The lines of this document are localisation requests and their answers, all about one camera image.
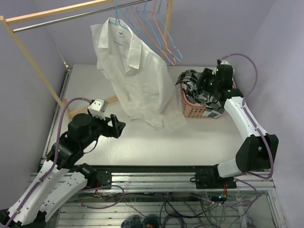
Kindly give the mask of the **wooden clothes rack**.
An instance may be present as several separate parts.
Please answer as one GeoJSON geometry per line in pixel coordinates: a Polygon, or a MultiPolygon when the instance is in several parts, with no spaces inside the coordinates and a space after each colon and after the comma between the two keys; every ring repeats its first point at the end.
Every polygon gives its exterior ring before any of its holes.
{"type": "Polygon", "coordinates": [[[87,13],[83,13],[83,14],[66,17],[66,18],[56,19],[56,20],[52,20],[49,22],[43,22],[40,24],[31,25],[31,26],[27,26],[27,27],[23,27],[23,28],[12,29],[11,25],[25,23],[28,21],[34,21],[34,20],[43,19],[43,18],[48,18],[48,17],[52,17],[52,16],[56,16],[56,15],[74,12],[74,11],[84,10],[84,9],[88,9],[88,8],[92,8],[92,7],[105,5],[105,4],[112,3],[112,2],[113,2],[112,0],[92,0],[92,1],[87,1],[87,2],[83,2],[83,3],[64,6],[64,7],[60,7],[60,8],[56,8],[56,9],[49,9],[49,10],[35,12],[35,13],[26,14],[26,15],[22,15],[22,16],[12,17],[12,18],[8,18],[8,19],[4,18],[3,15],[1,15],[1,17],[0,17],[0,23],[5,28],[7,33],[11,36],[13,41],[16,43],[19,50],[22,52],[23,56],[27,59],[27,61],[30,63],[30,65],[33,67],[33,69],[38,74],[40,79],[43,81],[44,85],[47,87],[48,91],[51,93],[51,95],[53,96],[53,98],[55,99],[55,101],[57,102],[57,104],[59,105],[60,108],[64,108],[65,104],[63,103],[61,98],[59,98],[59,96],[56,94],[55,90],[53,89],[53,87],[51,86],[49,81],[47,80],[45,74],[42,72],[41,68],[38,66],[37,62],[34,60],[32,55],[29,53],[29,51],[24,46],[21,39],[16,35],[16,33],[30,30],[30,29],[40,28],[43,26],[52,25],[52,24],[56,24],[56,23],[60,23],[60,22],[64,22],[64,21],[68,21],[68,20],[72,20],[72,19],[77,19],[77,18],[81,18],[81,17],[85,17],[85,16],[90,16],[90,15],[97,14],[97,13],[107,12],[110,10],[129,7],[129,6],[133,6],[136,4],[145,3],[146,1],[145,0],[135,0],[133,2],[125,3],[122,5],[118,5],[118,6],[113,6],[110,8],[99,9],[96,11],[91,11],[91,12],[87,12],[87,13]]]}

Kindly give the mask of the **aluminium rail base frame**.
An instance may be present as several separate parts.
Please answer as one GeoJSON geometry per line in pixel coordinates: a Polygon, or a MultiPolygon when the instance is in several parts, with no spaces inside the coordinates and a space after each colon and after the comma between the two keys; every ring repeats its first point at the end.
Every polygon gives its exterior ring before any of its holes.
{"type": "Polygon", "coordinates": [[[80,163],[111,173],[114,187],[105,194],[116,199],[125,193],[125,199],[113,205],[112,199],[85,195],[80,206],[73,197],[49,220],[49,228],[117,228],[132,214],[164,218],[175,210],[186,215],[189,228],[246,228],[250,223],[258,228],[286,227],[274,182],[263,179],[264,171],[241,176],[228,189],[228,204],[253,201],[252,206],[202,212],[199,199],[191,196],[206,197],[223,189],[197,189],[190,179],[237,153],[242,136],[229,113],[217,119],[189,118],[186,126],[175,131],[152,128],[142,119],[131,120],[117,101],[108,105],[106,113],[126,123],[122,136],[100,138],[80,163]]]}

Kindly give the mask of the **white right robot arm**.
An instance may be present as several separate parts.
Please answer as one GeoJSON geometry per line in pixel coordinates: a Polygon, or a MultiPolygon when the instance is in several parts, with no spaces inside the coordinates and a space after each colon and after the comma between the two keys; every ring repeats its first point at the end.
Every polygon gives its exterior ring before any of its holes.
{"type": "Polygon", "coordinates": [[[234,121],[243,140],[232,160],[205,168],[195,175],[197,188],[234,187],[231,183],[236,177],[247,173],[256,175],[256,171],[262,170],[269,170],[265,179],[271,178],[278,137],[261,127],[248,109],[244,95],[234,87],[232,66],[219,64],[214,70],[204,69],[197,89],[219,102],[234,121]]]}

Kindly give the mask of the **blue wire hanger white shirt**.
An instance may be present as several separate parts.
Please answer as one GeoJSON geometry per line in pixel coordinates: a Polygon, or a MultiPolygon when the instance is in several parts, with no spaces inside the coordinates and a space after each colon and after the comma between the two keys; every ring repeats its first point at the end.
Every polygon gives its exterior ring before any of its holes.
{"type": "Polygon", "coordinates": [[[116,0],[114,0],[115,3],[115,22],[109,21],[110,24],[113,25],[113,27],[116,27],[116,32],[121,36],[121,38],[125,38],[125,32],[129,32],[131,34],[131,31],[128,29],[127,26],[124,24],[121,24],[121,20],[119,19],[119,13],[118,13],[118,3],[116,0]]]}

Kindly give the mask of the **black white plaid shirt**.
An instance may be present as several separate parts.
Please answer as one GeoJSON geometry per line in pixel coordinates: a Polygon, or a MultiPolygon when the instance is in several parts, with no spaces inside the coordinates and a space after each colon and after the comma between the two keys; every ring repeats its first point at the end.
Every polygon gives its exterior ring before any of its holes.
{"type": "Polygon", "coordinates": [[[176,84],[180,85],[183,115],[187,118],[218,118],[224,113],[220,102],[210,93],[200,92],[198,81],[212,73],[213,70],[205,68],[203,72],[193,69],[182,72],[176,84]]]}

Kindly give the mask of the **white shirt paper tag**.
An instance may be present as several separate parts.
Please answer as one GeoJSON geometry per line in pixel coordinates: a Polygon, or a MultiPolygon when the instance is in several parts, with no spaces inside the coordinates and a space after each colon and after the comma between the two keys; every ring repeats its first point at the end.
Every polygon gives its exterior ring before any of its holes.
{"type": "Polygon", "coordinates": [[[130,51],[130,43],[128,41],[124,41],[121,52],[122,52],[122,59],[126,62],[128,62],[129,51],[130,51]]]}

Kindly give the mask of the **pink laundry basket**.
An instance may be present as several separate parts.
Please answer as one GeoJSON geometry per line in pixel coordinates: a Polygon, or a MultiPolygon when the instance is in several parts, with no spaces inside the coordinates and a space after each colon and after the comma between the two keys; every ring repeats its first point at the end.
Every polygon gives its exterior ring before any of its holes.
{"type": "Polygon", "coordinates": [[[225,111],[214,94],[200,93],[189,79],[179,79],[183,115],[187,118],[219,118],[225,111]]]}

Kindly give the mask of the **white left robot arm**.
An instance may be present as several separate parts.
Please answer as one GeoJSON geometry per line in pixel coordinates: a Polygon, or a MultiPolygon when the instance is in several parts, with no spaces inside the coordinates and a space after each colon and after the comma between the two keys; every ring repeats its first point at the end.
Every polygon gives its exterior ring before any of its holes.
{"type": "Polygon", "coordinates": [[[67,183],[57,183],[84,156],[84,150],[100,136],[119,138],[126,124],[112,114],[105,119],[77,114],[67,131],[52,146],[41,170],[20,199],[9,209],[0,211],[0,222],[7,228],[42,228],[56,210],[80,190],[101,189],[102,177],[96,169],[83,163],[67,183]]]}

